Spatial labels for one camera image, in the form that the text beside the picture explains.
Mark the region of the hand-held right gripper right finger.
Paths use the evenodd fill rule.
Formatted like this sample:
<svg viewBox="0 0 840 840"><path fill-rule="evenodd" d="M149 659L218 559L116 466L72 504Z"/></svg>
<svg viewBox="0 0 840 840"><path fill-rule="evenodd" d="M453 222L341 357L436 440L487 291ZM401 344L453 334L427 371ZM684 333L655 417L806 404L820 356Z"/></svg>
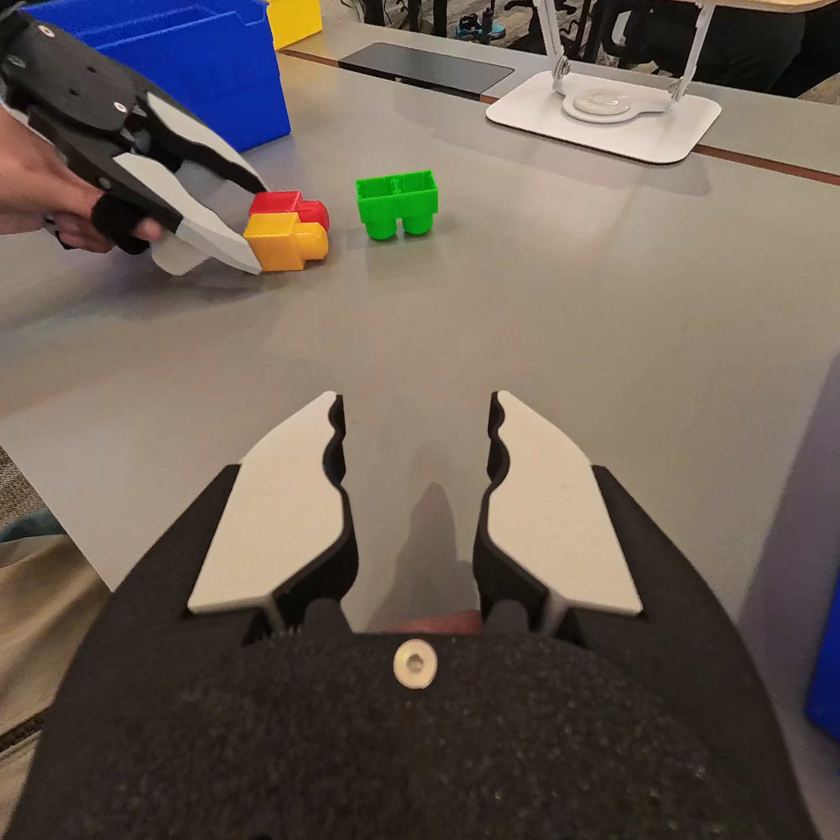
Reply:
<svg viewBox="0 0 840 840"><path fill-rule="evenodd" d="M489 486L480 503L473 575L480 610L518 602L529 621L571 608L639 616L643 604L594 467L567 434L510 392L493 392Z"/></svg>

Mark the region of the person's left hand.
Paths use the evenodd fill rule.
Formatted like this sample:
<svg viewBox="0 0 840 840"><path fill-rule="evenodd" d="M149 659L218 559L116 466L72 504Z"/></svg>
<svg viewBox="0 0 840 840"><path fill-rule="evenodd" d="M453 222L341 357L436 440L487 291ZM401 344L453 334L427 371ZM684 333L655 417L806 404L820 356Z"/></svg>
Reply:
<svg viewBox="0 0 840 840"><path fill-rule="evenodd" d="M106 254L113 243L91 222L101 198L53 145L1 108L1 235L36 232L50 217L64 245Z"/></svg>

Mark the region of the green toy building block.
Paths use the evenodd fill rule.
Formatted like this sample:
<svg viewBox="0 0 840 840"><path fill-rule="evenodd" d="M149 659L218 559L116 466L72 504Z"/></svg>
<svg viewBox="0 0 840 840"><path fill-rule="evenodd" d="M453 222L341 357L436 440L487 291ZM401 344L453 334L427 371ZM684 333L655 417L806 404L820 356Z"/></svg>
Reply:
<svg viewBox="0 0 840 840"><path fill-rule="evenodd" d="M411 236L428 234L438 213L438 187L430 170L355 182L360 220L375 241L396 236L397 223Z"/></svg>

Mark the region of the red toy building block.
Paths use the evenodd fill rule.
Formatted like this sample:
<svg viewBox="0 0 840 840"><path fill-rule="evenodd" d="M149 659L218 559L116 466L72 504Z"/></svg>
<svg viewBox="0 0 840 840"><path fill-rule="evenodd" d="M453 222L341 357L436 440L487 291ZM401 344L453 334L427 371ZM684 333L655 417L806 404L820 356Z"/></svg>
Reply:
<svg viewBox="0 0 840 840"><path fill-rule="evenodd" d="M330 230L327 207L316 199L307 199L300 191L260 192L250 208L248 215L295 214L304 224L318 224L325 233Z"/></svg>

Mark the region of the white book stand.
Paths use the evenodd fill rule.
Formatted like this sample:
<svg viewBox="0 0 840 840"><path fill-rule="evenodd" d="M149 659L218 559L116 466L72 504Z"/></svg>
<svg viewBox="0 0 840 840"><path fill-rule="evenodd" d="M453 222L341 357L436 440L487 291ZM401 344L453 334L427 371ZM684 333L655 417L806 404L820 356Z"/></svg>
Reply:
<svg viewBox="0 0 840 840"><path fill-rule="evenodd" d="M671 165L687 157L721 113L715 101L686 95L714 3L699 3L686 69L668 88L573 70L552 4L534 5L552 69L535 74L489 105L490 122L633 161Z"/></svg>

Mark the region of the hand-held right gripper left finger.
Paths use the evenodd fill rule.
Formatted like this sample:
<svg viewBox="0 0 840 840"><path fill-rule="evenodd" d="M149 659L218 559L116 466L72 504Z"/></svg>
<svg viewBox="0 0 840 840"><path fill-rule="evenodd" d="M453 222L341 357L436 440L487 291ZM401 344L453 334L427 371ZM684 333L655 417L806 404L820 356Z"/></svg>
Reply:
<svg viewBox="0 0 840 840"><path fill-rule="evenodd" d="M324 392L252 447L187 601L191 614L256 607L303 617L340 601L358 572L345 473L343 399Z"/></svg>

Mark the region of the yellow plastic bin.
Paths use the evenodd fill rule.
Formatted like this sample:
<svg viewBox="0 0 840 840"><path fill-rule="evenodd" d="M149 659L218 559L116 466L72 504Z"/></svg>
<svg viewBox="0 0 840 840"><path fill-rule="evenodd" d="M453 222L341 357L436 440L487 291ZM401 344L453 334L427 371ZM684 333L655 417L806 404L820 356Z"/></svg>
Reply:
<svg viewBox="0 0 840 840"><path fill-rule="evenodd" d="M275 51L322 32L320 1L267 1L267 17Z"/></svg>

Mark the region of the yellow toy building block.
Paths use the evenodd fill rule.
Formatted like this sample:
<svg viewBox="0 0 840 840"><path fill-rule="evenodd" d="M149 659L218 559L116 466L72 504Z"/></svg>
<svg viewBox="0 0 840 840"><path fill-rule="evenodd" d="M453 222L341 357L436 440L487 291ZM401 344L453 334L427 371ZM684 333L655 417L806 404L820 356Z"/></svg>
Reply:
<svg viewBox="0 0 840 840"><path fill-rule="evenodd" d="M324 259L329 238L318 222L303 222L298 213L257 213L249 218L244 237L264 273L303 270Z"/></svg>

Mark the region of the blue plastic bin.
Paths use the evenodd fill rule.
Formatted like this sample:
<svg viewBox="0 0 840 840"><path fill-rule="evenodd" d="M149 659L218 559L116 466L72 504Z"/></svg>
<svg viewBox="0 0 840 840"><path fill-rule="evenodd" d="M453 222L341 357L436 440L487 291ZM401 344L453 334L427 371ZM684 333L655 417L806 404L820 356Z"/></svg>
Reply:
<svg viewBox="0 0 840 840"><path fill-rule="evenodd" d="M62 1L28 11L143 74L238 152L291 133L265 2Z"/></svg>
<svg viewBox="0 0 840 840"><path fill-rule="evenodd" d="M827 610L804 711L812 724L839 742L839 581Z"/></svg>

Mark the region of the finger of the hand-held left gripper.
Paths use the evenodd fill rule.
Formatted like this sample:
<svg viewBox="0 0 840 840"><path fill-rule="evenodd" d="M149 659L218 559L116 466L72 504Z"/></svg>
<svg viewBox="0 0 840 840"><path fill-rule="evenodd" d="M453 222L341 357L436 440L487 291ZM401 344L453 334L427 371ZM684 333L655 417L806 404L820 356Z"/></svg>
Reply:
<svg viewBox="0 0 840 840"><path fill-rule="evenodd" d="M153 146L180 162L200 165L250 194L268 191L261 175L233 146L161 91L144 93L144 112Z"/></svg>
<svg viewBox="0 0 840 840"><path fill-rule="evenodd" d="M252 275L262 273L249 242L199 203L162 163L133 153L122 153L114 161L181 215L175 231L151 247L154 263L164 272L180 277L214 258Z"/></svg>

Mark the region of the black flat panel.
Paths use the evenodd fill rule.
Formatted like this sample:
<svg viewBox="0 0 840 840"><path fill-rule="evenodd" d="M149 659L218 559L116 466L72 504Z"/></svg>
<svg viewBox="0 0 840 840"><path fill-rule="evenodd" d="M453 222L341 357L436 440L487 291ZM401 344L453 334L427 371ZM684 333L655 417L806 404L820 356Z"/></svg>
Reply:
<svg viewBox="0 0 840 840"><path fill-rule="evenodd" d="M338 66L371 77L475 100L514 72L508 66L385 42L374 42L340 58Z"/></svg>

